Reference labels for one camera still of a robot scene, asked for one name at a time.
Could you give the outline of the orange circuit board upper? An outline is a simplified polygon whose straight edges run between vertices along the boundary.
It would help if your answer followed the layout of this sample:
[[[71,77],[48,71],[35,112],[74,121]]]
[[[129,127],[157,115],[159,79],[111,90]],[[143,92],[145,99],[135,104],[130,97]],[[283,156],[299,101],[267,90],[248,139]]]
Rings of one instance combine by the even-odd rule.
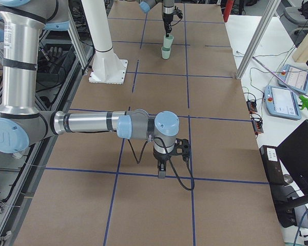
[[[256,101],[247,100],[246,105],[249,111],[249,114],[257,113],[257,103]]]

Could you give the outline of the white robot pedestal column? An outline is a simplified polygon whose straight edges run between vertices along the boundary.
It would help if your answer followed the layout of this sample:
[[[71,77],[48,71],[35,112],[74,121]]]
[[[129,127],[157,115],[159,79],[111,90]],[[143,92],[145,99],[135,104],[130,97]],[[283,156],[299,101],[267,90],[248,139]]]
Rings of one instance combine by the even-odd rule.
[[[128,61],[119,59],[113,49],[104,1],[82,1],[95,55],[91,83],[123,84]]]

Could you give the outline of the aluminium frame post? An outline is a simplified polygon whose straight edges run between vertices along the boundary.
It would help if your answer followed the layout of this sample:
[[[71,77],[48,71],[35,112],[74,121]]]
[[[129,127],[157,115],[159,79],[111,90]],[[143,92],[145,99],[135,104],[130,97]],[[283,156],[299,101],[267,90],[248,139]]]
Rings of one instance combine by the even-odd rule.
[[[274,16],[281,0],[270,0],[266,10],[264,11],[263,16],[255,30],[255,33],[250,41],[250,44],[243,56],[243,59],[240,63],[240,66],[236,73],[236,79],[241,79],[247,69],[249,62],[251,61],[256,49],[259,46],[259,43],[268,28],[272,17]]]

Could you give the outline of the red cylinder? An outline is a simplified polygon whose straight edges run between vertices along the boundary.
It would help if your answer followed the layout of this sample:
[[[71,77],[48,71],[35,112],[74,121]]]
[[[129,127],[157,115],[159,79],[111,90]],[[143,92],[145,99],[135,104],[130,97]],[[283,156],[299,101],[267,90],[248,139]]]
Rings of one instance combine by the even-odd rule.
[[[223,19],[224,19],[225,23],[228,22],[228,18],[230,16],[231,11],[232,11],[233,5],[234,5],[234,0],[227,0],[226,1],[224,13],[223,13]]]

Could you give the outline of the teach pendant tablet nearer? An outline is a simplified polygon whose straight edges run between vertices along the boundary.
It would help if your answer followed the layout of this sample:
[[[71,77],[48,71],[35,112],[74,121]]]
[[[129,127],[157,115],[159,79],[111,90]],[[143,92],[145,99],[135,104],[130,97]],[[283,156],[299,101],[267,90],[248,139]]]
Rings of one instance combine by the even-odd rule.
[[[292,120],[301,119],[297,96],[287,88],[266,86],[264,91],[264,101],[268,113],[271,116]]]

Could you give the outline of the mint green standing cup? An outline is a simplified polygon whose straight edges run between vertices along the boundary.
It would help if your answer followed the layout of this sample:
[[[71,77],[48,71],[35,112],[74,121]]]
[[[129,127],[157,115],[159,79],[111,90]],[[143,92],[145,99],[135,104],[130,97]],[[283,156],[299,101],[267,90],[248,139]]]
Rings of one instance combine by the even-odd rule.
[[[171,48],[167,48],[164,46],[161,47],[161,54],[163,59],[169,59],[170,53],[171,53]]]

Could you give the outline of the orange circuit board lower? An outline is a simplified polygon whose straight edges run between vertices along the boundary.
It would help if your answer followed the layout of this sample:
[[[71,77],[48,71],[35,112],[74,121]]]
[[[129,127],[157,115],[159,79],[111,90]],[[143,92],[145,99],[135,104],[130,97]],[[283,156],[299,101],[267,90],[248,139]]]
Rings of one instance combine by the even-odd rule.
[[[256,136],[261,133],[264,133],[262,119],[252,118],[252,125],[253,125],[254,133]]]

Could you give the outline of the mint green cup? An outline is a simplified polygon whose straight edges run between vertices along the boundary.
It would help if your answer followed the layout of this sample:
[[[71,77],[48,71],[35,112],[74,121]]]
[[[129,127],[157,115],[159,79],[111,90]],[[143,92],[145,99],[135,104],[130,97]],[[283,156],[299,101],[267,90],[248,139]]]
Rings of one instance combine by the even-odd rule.
[[[166,48],[166,49],[170,49],[173,41],[174,41],[173,35],[171,35],[171,34],[164,35],[163,36],[163,47]]]
[[[171,53],[171,48],[167,48],[164,46],[161,47],[161,54],[163,59],[169,59],[170,53]]]

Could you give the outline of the teach pendant tablet farther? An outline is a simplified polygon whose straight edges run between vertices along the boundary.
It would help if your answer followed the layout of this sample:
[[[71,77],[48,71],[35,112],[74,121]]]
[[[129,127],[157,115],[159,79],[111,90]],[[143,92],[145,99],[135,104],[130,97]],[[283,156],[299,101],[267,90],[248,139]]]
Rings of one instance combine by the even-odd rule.
[[[277,72],[277,75],[299,93],[307,94],[308,70],[286,64],[280,72]]]

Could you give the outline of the black monitor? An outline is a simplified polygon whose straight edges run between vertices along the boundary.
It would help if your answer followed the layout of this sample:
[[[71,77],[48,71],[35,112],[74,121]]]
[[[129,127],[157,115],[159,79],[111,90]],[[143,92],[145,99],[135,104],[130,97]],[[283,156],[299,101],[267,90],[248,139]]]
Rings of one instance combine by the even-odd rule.
[[[304,194],[308,194],[308,120],[277,147],[277,155]]]

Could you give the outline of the orange circuit board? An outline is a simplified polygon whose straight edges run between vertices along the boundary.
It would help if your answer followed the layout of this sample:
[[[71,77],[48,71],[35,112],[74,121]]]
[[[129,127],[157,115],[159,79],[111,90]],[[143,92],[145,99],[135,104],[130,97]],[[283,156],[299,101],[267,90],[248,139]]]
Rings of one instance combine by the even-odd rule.
[[[257,103],[256,101],[247,100],[246,105],[249,111],[249,114],[257,113]]]
[[[264,133],[262,119],[252,118],[252,125],[253,125],[254,133],[256,136],[261,133]]]

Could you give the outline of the black desktop computer box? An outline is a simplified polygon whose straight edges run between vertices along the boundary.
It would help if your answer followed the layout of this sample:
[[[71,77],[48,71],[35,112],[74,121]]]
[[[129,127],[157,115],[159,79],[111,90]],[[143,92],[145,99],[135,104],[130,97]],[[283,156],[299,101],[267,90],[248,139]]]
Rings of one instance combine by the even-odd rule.
[[[291,186],[292,177],[283,173],[277,148],[262,145],[259,151],[280,224],[284,228],[301,226],[308,229],[307,216],[302,218],[306,210],[305,201]]]

